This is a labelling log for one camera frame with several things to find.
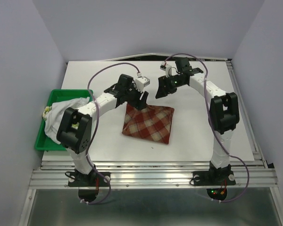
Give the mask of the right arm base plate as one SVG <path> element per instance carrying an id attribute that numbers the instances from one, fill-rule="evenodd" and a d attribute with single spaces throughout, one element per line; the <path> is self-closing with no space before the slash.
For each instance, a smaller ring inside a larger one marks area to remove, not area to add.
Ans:
<path id="1" fill-rule="evenodd" d="M 194 171 L 192 172 L 192 178 L 190 179 L 190 185 L 192 186 L 233 186 L 236 185 L 235 179 L 230 179 L 230 173 L 209 173 L 209 171 Z"/>

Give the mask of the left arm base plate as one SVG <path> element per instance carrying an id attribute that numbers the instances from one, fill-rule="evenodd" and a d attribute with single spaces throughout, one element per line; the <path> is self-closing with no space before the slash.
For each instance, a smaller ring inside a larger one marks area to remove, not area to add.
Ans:
<path id="1" fill-rule="evenodd" d="M 69 187 L 108 187 L 108 183 L 95 172 L 82 174 L 78 171 L 66 171 Z"/>

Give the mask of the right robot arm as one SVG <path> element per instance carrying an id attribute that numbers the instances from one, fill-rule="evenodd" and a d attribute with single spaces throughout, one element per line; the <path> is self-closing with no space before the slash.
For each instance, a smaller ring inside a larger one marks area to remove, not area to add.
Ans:
<path id="1" fill-rule="evenodd" d="M 208 122 L 212 129 L 213 154 L 207 171 L 194 171 L 190 184 L 193 186 L 235 185 L 230 165 L 230 146 L 233 131 L 240 121 L 238 97 L 234 92 L 225 92 L 208 80 L 208 69 L 192 68 L 188 58 L 175 61 L 177 74 L 172 75 L 172 66 L 166 61 L 160 69 L 165 72 L 158 79 L 155 98 L 173 94 L 181 86 L 188 85 L 205 99 Z"/>

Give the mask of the white skirt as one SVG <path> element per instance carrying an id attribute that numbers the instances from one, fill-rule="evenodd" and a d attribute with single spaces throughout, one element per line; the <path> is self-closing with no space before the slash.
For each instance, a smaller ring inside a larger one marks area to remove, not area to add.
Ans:
<path id="1" fill-rule="evenodd" d="M 71 108 L 78 108 L 81 106 L 86 105 L 89 103 L 90 97 L 81 97 L 81 98 L 75 98 L 71 100 L 66 100 L 62 102 L 55 102 L 52 106 L 52 118 L 51 120 L 45 121 L 45 128 L 44 132 L 47 137 L 49 137 L 53 142 L 56 144 L 60 144 L 60 142 L 57 140 L 57 132 L 64 114 L 64 111 L 71 107 Z"/>

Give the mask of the red plaid skirt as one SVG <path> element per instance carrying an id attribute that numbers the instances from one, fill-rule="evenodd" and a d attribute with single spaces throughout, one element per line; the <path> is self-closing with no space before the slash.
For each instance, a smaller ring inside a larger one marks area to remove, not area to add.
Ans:
<path id="1" fill-rule="evenodd" d="M 168 145 L 174 111 L 172 107 L 157 105 L 147 105 L 138 111 L 126 105 L 122 134 Z"/>

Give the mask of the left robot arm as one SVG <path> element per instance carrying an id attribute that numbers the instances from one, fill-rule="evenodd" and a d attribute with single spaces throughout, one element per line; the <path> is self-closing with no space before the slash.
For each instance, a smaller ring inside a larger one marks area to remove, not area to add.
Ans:
<path id="1" fill-rule="evenodd" d="M 69 187 L 95 186 L 100 176 L 90 160 L 88 151 L 92 136 L 99 124 L 99 118 L 123 103 L 128 103 L 137 110 L 146 107 L 148 92 L 144 88 L 150 84 L 147 77 L 133 78 L 121 74 L 116 84 L 107 88 L 96 99 L 78 108 L 67 108 L 62 116 L 57 131 L 59 141 L 71 156 L 75 169 L 67 172 Z"/>

